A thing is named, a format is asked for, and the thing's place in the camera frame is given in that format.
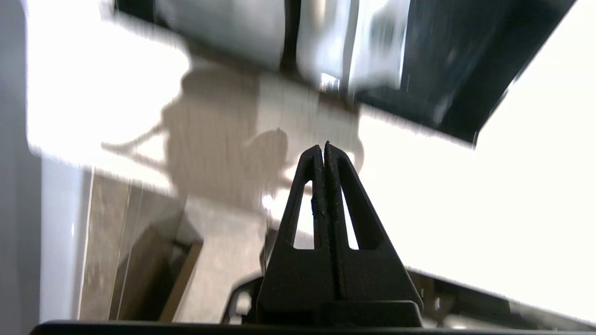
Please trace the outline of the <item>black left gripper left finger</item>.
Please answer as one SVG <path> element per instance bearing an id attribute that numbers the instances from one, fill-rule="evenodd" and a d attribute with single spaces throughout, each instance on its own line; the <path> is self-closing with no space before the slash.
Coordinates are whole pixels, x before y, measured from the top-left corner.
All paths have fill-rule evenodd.
<path id="1" fill-rule="evenodd" d="M 260 324 L 311 325 L 315 322 L 315 310 L 329 301 L 329 216 L 323 169 L 319 146 L 300 156 L 257 299 Z M 312 183 L 314 246 L 297 249 L 294 240 L 307 182 Z"/>

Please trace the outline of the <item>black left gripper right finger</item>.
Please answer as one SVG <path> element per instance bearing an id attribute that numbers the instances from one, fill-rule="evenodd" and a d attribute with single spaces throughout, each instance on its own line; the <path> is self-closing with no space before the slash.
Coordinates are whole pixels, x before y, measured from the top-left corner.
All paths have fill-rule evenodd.
<path id="1" fill-rule="evenodd" d="M 423 301 L 347 154 L 325 145 L 325 195 L 339 326 L 421 326 Z"/>

